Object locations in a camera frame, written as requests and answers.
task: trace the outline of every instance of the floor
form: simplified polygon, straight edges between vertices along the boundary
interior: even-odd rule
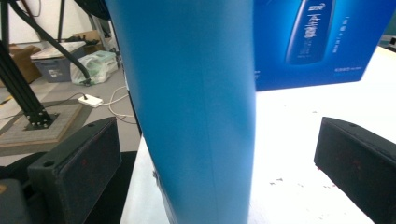
[[[30,84],[30,86],[41,103],[66,100],[78,92],[99,97],[103,99],[104,103],[107,103],[110,101],[113,92],[117,88],[125,86],[125,78],[122,69],[119,68],[111,75],[107,82],[90,87],[78,86],[71,82],[48,83],[44,77],[35,80],[32,84]],[[125,88],[120,89],[114,95],[113,100],[119,99],[121,96],[127,93],[128,92]],[[7,92],[7,89],[0,88],[0,103],[3,102],[8,96],[9,93]],[[77,99],[80,96],[81,95],[76,95],[72,99]],[[116,102],[112,105],[112,108],[113,111],[118,114],[131,116],[134,114],[129,97],[125,97],[119,102]],[[19,111],[20,108],[13,99],[3,105],[0,105],[0,129],[9,121],[9,119],[1,118],[15,115]],[[112,116],[114,115],[110,112],[108,106],[99,106],[92,110],[85,124]],[[140,135],[134,118],[128,117],[124,120],[118,119],[117,124],[119,128],[120,150],[137,151],[140,142]],[[27,155],[29,154],[0,157],[0,166],[9,165],[12,162]]]

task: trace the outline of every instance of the table surface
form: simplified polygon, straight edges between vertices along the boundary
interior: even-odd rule
[[[314,164],[322,117],[396,143],[396,54],[377,48],[361,81],[257,92],[248,223],[373,223]],[[169,223],[144,138],[121,223]]]

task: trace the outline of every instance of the plastic bag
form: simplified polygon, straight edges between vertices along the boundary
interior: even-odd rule
[[[91,78],[91,85],[106,82],[111,73],[117,70],[116,54],[106,51],[96,51],[86,55],[79,62],[87,68]],[[70,63],[70,77],[74,84],[82,85],[86,79],[73,63]]]

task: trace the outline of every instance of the blue tube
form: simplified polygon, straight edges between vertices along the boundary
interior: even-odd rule
[[[252,1],[106,1],[171,223],[246,223]]]
[[[303,0],[286,53],[286,63],[317,63],[323,59],[335,0]]]

